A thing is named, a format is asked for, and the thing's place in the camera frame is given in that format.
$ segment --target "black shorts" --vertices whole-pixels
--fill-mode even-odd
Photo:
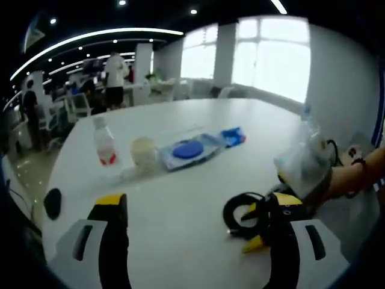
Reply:
[[[107,87],[106,88],[106,104],[107,107],[112,105],[119,106],[123,102],[123,87]]]

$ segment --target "white pillar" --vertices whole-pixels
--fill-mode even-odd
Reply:
[[[231,85],[234,62],[236,23],[218,27],[217,54],[215,56],[214,85]]]
[[[152,43],[139,43],[135,51],[135,83],[143,83],[151,69]]]

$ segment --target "white shirt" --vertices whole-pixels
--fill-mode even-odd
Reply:
[[[109,57],[104,71],[108,73],[107,87],[123,87],[123,78],[128,75],[128,67],[123,57],[119,54]]]

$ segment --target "black mouse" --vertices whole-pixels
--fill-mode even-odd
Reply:
[[[58,188],[51,189],[44,198],[44,207],[48,217],[51,220],[56,220],[60,215],[61,208],[61,193]]]

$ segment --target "white wall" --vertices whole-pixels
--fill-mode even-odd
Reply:
[[[356,131],[370,140],[379,100],[378,64],[339,33],[310,26],[312,61],[306,102],[328,138],[346,145]]]
[[[183,39],[175,41],[154,54],[154,71],[162,79],[180,78]]]
[[[235,31],[235,23],[218,27],[214,84],[219,87],[224,87],[231,83],[235,49]]]
[[[139,43],[135,51],[135,83],[143,83],[151,69],[152,43]]]

